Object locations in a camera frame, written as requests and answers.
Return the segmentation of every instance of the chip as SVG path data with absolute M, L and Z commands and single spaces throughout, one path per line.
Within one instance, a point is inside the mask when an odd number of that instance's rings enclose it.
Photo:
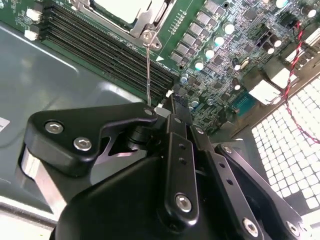
M 218 9 L 216 10 L 216 14 L 219 14 L 220 16 L 222 16 L 223 14 L 225 14 L 225 10 L 222 7 L 218 7 Z
M 187 45 L 189 45 L 189 46 L 194 44 L 195 40 L 196 39 L 193 36 L 191 36 L 190 34 L 188 34 L 188 33 L 186 35 L 184 35 L 184 37 L 182 38 L 182 41 L 184 43 L 186 43 Z
M 214 13 L 214 12 L 217 10 L 218 5 L 217 5 L 215 2 L 213 2 L 213 1 L 211 1 L 211 0 L 208 0 L 208 1 L 205 3 L 204 7 L 205 7 L 205 9 L 207 9 L 209 12 Z
M 186 46 L 182 45 L 181 43 L 178 44 L 176 47 L 176 51 L 181 53 L 182 55 L 185 55 L 188 52 L 189 48 Z
M 199 36 L 199 34 L 202 32 L 203 28 L 200 27 L 198 24 L 196 23 L 192 23 L 190 28 L 189 28 L 189 31 L 194 33 L 196 36 Z
M 199 12 L 198 16 L 196 17 L 196 20 L 205 26 L 208 24 L 210 17 L 201 11 L 201 12 Z
M 247 44 L 244 48 L 244 50 L 247 52 L 247 53 L 250 53 L 252 51 L 252 49 L 254 49 L 253 46 L 251 46 L 250 44 Z
M 253 21 L 257 17 L 257 12 L 251 8 L 248 11 L 246 11 L 246 13 L 244 14 L 244 17 L 250 21 Z
M 214 64 L 215 65 L 217 65 L 217 66 L 219 66 L 219 65 L 221 65 L 223 62 L 224 62 L 224 60 L 221 58 L 221 56 L 216 56 L 216 58 L 213 60 L 213 62 L 214 62 Z
M 182 61 L 182 57 L 179 56 L 179 55 L 176 54 L 176 53 L 172 53 L 171 59 L 172 59 L 173 61 L 175 61 L 176 63 L 178 63 L 178 64 L 181 63 L 181 61 Z

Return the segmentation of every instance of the label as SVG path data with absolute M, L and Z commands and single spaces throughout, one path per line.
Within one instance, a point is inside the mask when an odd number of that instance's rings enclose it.
M 9 120 L 0 117 L 0 132 L 10 123 Z

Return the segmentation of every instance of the white light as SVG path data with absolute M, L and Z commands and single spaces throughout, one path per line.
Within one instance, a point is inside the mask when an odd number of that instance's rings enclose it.
M 319 203 L 318 203 L 318 201 L 317 201 L 317 199 L 315 197 L 307 199 L 306 200 L 306 204 L 308 204 L 308 207 L 310 209 L 314 209 L 314 208 L 319 206 Z
M 306 199 L 311 198 L 314 195 L 310 187 L 303 189 L 302 194 Z

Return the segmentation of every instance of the cable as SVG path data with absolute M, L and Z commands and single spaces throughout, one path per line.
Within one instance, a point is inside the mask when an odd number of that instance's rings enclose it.
M 146 46 L 146 101 L 148 106 L 151 107 L 150 84 L 150 44 L 148 44 Z
M 290 109 L 290 106 L 289 106 L 289 91 L 290 91 L 290 84 L 291 84 L 291 76 L 294 74 L 294 70 L 295 70 L 295 67 L 296 67 L 296 64 L 297 62 L 299 61 L 299 53 L 300 53 L 300 49 L 301 49 L 301 46 L 302 46 L 302 43 L 303 43 L 303 40 L 302 40 L 302 36 L 304 34 L 303 30 L 301 29 L 301 23 L 298 21 L 295 25 L 295 27 L 297 28 L 297 31 L 299 32 L 298 33 L 298 36 L 297 36 L 297 40 L 298 40 L 298 45 L 296 47 L 296 50 L 295 50 L 295 56 L 294 56 L 294 59 L 291 63 L 291 69 L 290 69 L 290 74 L 289 74 L 289 78 L 288 78 L 288 82 L 287 82 L 287 85 L 285 87 L 285 92 L 284 92 L 284 101 L 285 101 L 285 105 L 286 105 L 286 110 L 288 111 L 291 119 L 293 120 L 294 124 L 296 125 L 296 127 L 299 129 L 299 131 L 307 136 L 308 138 L 310 138 L 314 143 L 316 144 L 320 144 L 320 140 L 317 139 L 316 137 L 313 137 L 311 136 L 307 131 L 305 131 L 302 126 L 297 122 L 296 118 L 294 117 L 293 113 L 292 113 L 292 110 Z

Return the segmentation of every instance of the green circuit board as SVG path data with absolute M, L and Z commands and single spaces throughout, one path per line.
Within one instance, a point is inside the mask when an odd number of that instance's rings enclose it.
M 145 48 L 133 45 L 85 14 L 74 11 L 68 0 L 54 0 L 54 2 L 106 34 L 112 35 L 136 52 L 142 55 L 146 54 Z M 281 24 L 286 14 L 295 16 L 303 27 L 312 21 L 318 21 L 317 17 L 308 18 L 303 15 L 301 8 L 308 4 L 319 10 L 319 1 L 289 0 L 283 8 L 277 8 L 275 2 L 275 0 L 177 0 L 175 2 L 158 33 L 162 48 L 159 51 L 151 51 L 151 60 L 177 76 L 188 73 L 188 81 L 180 83 L 179 86 L 176 85 L 175 93 L 189 101 L 193 98 L 199 99 L 198 106 L 191 111 L 196 125 L 212 131 L 222 109 L 244 114 L 244 111 L 249 110 L 250 106 L 252 107 L 255 104 L 255 100 L 248 97 L 244 86 L 240 90 L 234 90 L 231 84 L 232 79 L 237 78 L 242 82 L 243 77 L 254 66 L 261 68 L 295 40 L 293 31 Z M 0 21 L 24 32 L 32 24 L 32 21 L 26 17 L 26 10 L 33 4 L 34 0 L 0 0 L 0 6 L 2 6 Z M 199 14 L 205 14 L 208 19 L 200 21 L 198 19 Z M 235 31 L 232 34 L 224 33 L 223 24 L 226 22 L 231 22 L 234 25 Z M 200 29 L 196 29 L 197 34 L 194 34 L 191 30 L 194 24 L 200 27 Z M 257 44 L 257 39 L 263 31 L 272 32 L 282 41 L 281 46 L 277 47 L 273 54 L 268 54 Z M 192 36 L 189 44 L 183 41 L 186 35 Z M 218 35 L 224 38 L 222 46 L 215 46 L 214 37 Z M 43 41 L 43 43 L 138 97 L 146 98 L 141 91 L 116 78 L 110 79 L 110 76 L 106 76 L 99 68 L 72 55 L 65 49 L 48 41 Z M 177 50 L 179 45 L 184 46 L 184 53 Z M 207 47 L 214 49 L 212 59 L 206 59 L 205 57 L 204 49 Z M 174 58 L 173 55 L 178 55 L 179 60 Z M 234 58 L 237 58 L 240 63 L 244 61 L 248 63 L 243 69 L 235 71 L 232 65 L 232 59 Z M 197 60 L 203 61 L 204 68 L 202 70 L 195 69 L 195 61 Z

